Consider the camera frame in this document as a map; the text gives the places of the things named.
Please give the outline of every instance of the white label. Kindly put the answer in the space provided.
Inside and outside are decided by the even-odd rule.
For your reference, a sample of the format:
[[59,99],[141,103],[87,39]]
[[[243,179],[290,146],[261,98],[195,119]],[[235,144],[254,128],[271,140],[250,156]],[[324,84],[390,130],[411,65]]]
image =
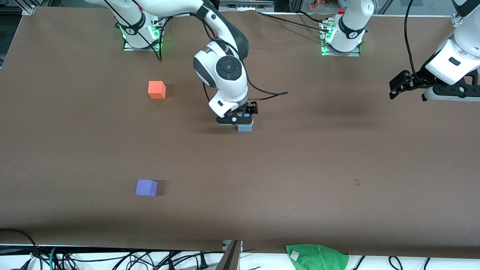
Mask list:
[[299,258],[299,255],[300,253],[294,250],[292,251],[292,255],[290,255],[290,258],[292,258],[294,261],[297,261],[297,259]]

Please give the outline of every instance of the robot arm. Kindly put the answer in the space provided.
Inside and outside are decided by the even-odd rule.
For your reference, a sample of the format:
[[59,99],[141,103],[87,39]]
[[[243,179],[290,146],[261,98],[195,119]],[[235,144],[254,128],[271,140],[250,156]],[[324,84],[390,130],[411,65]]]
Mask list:
[[351,1],[345,14],[337,14],[333,17],[335,28],[325,41],[341,52],[354,50],[361,43],[365,26],[374,10],[372,0]]
[[[193,14],[212,27],[218,35],[199,51],[193,59],[193,67],[199,78],[218,91],[210,100],[210,108],[219,118],[232,116],[236,110],[256,113],[247,107],[247,74],[241,60],[248,56],[249,43],[245,35],[218,12],[208,0],[85,0],[108,7],[120,23],[127,42],[136,48],[147,48],[158,36],[152,35],[151,16],[172,17]],[[245,124],[252,123],[241,118]]]
[[[452,0],[463,23],[416,72],[402,71],[390,81],[390,99],[417,88],[422,99],[480,101],[480,0]],[[465,77],[471,77],[467,83]]]

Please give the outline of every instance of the brown table surface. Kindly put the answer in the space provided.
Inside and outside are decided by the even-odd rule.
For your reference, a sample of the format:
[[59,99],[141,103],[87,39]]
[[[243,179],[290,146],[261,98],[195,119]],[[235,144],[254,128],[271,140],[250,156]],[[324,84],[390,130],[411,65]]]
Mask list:
[[[409,69],[403,18],[373,17],[362,56],[339,58],[321,55],[314,30],[225,16],[249,38],[251,80],[290,92],[259,102],[251,133],[215,123],[192,68],[208,42],[195,18],[169,24],[159,63],[122,51],[109,10],[24,16],[0,71],[0,227],[56,245],[243,239],[258,252],[317,243],[480,258],[480,106],[422,102],[420,90],[389,99],[388,82]],[[419,68],[451,22],[409,25]],[[168,84],[167,99],[149,98],[150,80]],[[137,179],[159,180],[163,195],[136,196]]]

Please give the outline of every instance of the blue block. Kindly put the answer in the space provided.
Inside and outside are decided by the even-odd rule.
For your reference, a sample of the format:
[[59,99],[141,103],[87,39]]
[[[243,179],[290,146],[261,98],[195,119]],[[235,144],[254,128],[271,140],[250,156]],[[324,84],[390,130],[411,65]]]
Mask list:
[[253,125],[238,125],[237,130],[238,132],[250,132],[252,131]]
[[138,179],[137,190],[135,191],[135,195],[155,197],[156,186],[157,186],[156,181]]

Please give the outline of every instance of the black cable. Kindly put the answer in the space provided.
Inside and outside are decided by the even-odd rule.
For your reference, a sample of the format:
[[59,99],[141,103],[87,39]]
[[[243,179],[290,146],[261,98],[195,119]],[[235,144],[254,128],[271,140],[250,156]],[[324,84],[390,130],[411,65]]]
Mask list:
[[[127,20],[125,20],[122,15],[120,15],[120,13],[118,13],[115,8],[112,7],[112,5],[110,5],[110,3],[107,1],[107,0],[103,0],[112,10],[113,12],[115,12],[116,15],[118,15],[120,17],[120,19],[122,19],[124,22],[126,22],[128,24],[128,26],[132,27],[132,25],[127,22]],[[148,44],[148,46],[152,49],[152,51],[155,53],[155,56],[156,58],[158,59],[159,62],[162,62],[162,59],[160,58],[160,56],[158,55],[158,53],[156,52],[155,48],[153,48],[152,44],[148,42],[148,40],[142,35],[142,33],[138,32],[138,34],[145,40],[145,42]]]
[[272,15],[268,15],[268,14],[261,13],[261,12],[258,12],[258,13],[261,14],[261,15],[263,15],[263,16],[267,16],[267,17],[270,17],[270,18],[274,18],[274,19],[277,19],[277,20],[280,20],[280,21],[284,21],[284,22],[291,23],[291,24],[294,24],[294,25],[300,25],[300,26],[303,26],[303,27],[306,27],[306,28],[315,29],[315,30],[317,30],[317,31],[321,31],[321,32],[328,33],[328,30],[327,30],[327,29],[321,29],[321,28],[318,28],[318,27],[313,27],[313,26],[309,26],[309,25],[304,25],[304,24],[296,23],[296,22],[293,22],[293,21],[289,21],[289,20],[286,20],[286,19],[283,19],[283,18],[278,18],[278,17],[272,16]]
[[403,32],[405,36],[405,45],[407,46],[408,59],[410,60],[410,67],[412,68],[412,73],[419,82],[424,82],[423,80],[420,80],[420,78],[417,76],[417,72],[415,71],[415,67],[413,66],[412,51],[410,50],[410,44],[408,43],[407,20],[408,20],[408,14],[410,13],[410,8],[412,7],[413,1],[414,0],[410,0],[410,3],[408,3],[407,12],[405,13],[405,21],[403,24]]
[[41,262],[41,254],[38,250],[38,247],[37,245],[35,244],[35,241],[33,241],[33,239],[24,231],[20,231],[20,230],[17,230],[17,229],[0,229],[0,232],[1,231],[4,231],[4,232],[14,232],[14,233],[20,233],[20,234],[23,234],[26,238],[28,238],[28,240],[32,243],[33,247],[35,248],[35,251],[36,251],[36,254],[38,255],[38,257],[40,258],[40,270],[43,270],[43,263]]
[[154,266],[152,256],[150,256],[150,253],[147,253],[147,254],[148,254],[148,258],[149,258],[150,261],[152,262],[152,266]]
[[68,265],[70,266],[70,269],[77,269],[77,264],[75,263],[74,260],[72,260],[72,257],[67,253],[65,254],[65,257],[67,258]]
[[117,264],[115,264],[115,266],[112,268],[112,270],[117,270],[118,267],[120,266],[120,264],[123,263],[124,260],[126,260],[127,258],[129,258],[133,253],[135,253],[135,252],[131,251],[128,255],[124,256],[121,260],[119,260],[119,261],[117,262]]
[[174,256],[176,256],[176,255],[179,254],[179,253],[180,253],[180,251],[172,251],[172,252],[170,252],[168,256],[166,256],[163,260],[161,260],[161,262],[159,262],[159,263],[157,264],[157,266],[155,266],[155,267],[153,268],[153,270],[159,270],[163,265],[165,265],[165,263],[167,263],[167,261],[168,261],[169,259],[172,259]]
[[117,259],[121,259],[121,258],[124,258],[124,257],[125,256],[116,257],[116,258],[108,258],[108,259],[98,259],[98,260],[77,260],[77,259],[72,259],[72,260],[76,261],[76,262],[99,262],[99,261],[117,260]]
[[428,257],[427,260],[425,261],[425,264],[423,265],[423,270],[427,270],[427,265],[429,262],[430,262],[430,257]]
[[197,258],[198,255],[200,255],[200,254],[186,255],[186,256],[180,257],[180,258],[176,259],[175,261],[178,261],[178,260],[180,260],[180,259],[182,259],[182,258],[183,258],[183,259],[180,260],[180,261],[178,261],[176,264],[173,264],[168,270],[173,270],[173,269],[175,268],[175,266],[177,266],[177,265],[180,264],[181,262],[186,261],[186,260],[191,259],[191,258],[195,258],[195,260],[197,260],[197,269],[198,269],[198,258]]
[[[393,265],[393,263],[392,263],[392,258],[395,258],[395,259],[396,259],[396,261],[398,262],[398,265],[400,266],[400,269],[398,269],[397,267],[395,267],[395,266]],[[393,267],[393,269],[395,269],[395,270],[403,270],[402,263],[401,263],[400,260],[399,260],[397,257],[395,257],[395,256],[390,256],[390,257],[388,257],[388,263],[390,263],[390,266]]]
[[[223,43],[225,46],[228,46],[230,48],[232,48],[236,53],[237,55],[240,55],[238,50],[233,47],[230,43],[224,41],[224,40],[221,40],[221,39],[214,39],[210,33],[208,33],[207,31],[207,27],[208,29],[210,29],[210,31],[212,32],[212,34],[214,33],[213,32],[213,29],[207,24],[205,23],[205,21],[203,21],[203,24],[204,24],[204,30],[205,30],[205,33],[207,34],[208,38],[210,39],[210,41],[215,41],[216,43],[218,43],[219,45],[221,45],[221,43]],[[245,74],[247,75],[247,82],[253,87],[255,88],[256,90],[262,92],[262,93],[266,93],[266,94],[269,94],[271,95],[270,97],[266,97],[266,98],[251,98],[250,100],[267,100],[267,99],[270,99],[270,98],[274,98],[274,97],[277,97],[277,96],[283,96],[283,95],[286,95],[288,94],[288,92],[282,92],[282,93],[274,93],[274,92],[269,92],[269,91],[265,91],[261,88],[258,88],[257,86],[255,86],[251,81],[250,81],[250,78],[248,76],[248,72],[247,72],[247,67],[245,66],[245,63],[243,62],[243,60],[241,58],[239,58],[239,60],[241,61],[241,63],[243,64],[243,66],[245,67]]]
[[137,257],[137,256],[135,256],[135,255],[129,256],[129,258],[130,258],[130,263],[132,263],[132,257],[136,258],[137,260],[134,261],[134,262],[130,265],[130,267],[127,267],[126,270],[131,270],[131,269],[132,269],[132,266],[133,266],[135,263],[142,263],[142,262],[140,262],[140,260],[141,260],[143,257],[147,256],[148,253],[151,253],[151,251],[145,252],[145,254],[143,254],[143,255],[140,256],[140,257]]
[[205,255],[203,252],[200,252],[200,267],[198,267],[197,270],[203,270],[207,268],[208,268],[208,264],[205,260]]
[[310,20],[312,20],[312,21],[314,21],[314,22],[317,22],[317,23],[321,23],[321,22],[322,22],[322,20],[317,20],[317,19],[313,18],[312,16],[310,16],[310,14],[306,13],[305,11],[299,10],[299,11],[297,11],[296,13],[303,14],[303,15],[307,16],[307,18],[309,18]]
[[365,259],[365,256],[362,256],[362,257],[360,258],[360,260],[357,262],[357,265],[356,265],[355,268],[352,269],[352,270],[358,270],[358,268],[360,267],[360,264],[361,264],[361,262],[363,261],[363,259]]
[[167,24],[171,19],[173,19],[173,17],[168,17],[165,20],[165,23],[162,25],[162,30],[160,30],[160,44],[158,45],[159,46],[158,52],[160,53],[160,62],[163,61],[163,58],[162,58],[163,32],[165,31],[165,27],[167,27]]
[[204,85],[204,92],[205,92],[205,96],[207,97],[207,100],[208,102],[210,102],[210,97],[208,96],[208,93],[207,93],[207,88],[205,87],[205,83],[202,82],[202,84]]
[[137,3],[137,1],[135,1],[135,0],[132,0],[132,2],[133,2],[135,5],[137,5],[137,6],[141,7],[141,6],[140,6],[140,5]]

